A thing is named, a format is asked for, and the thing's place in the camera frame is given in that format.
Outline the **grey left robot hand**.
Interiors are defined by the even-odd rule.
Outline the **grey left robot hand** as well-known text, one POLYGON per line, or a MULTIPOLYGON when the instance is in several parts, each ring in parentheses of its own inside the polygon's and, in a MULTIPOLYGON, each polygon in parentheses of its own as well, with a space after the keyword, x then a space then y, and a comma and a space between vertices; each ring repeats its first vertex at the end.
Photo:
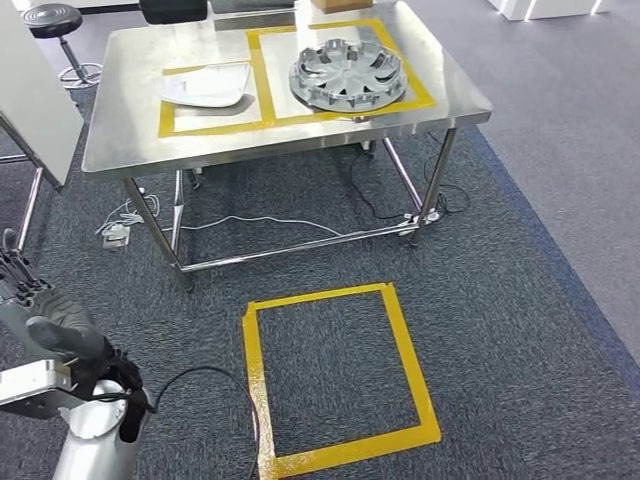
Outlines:
POLYGON ((114 352, 87 310, 34 271, 11 228, 1 242, 1 321, 38 358, 102 361, 114 352))

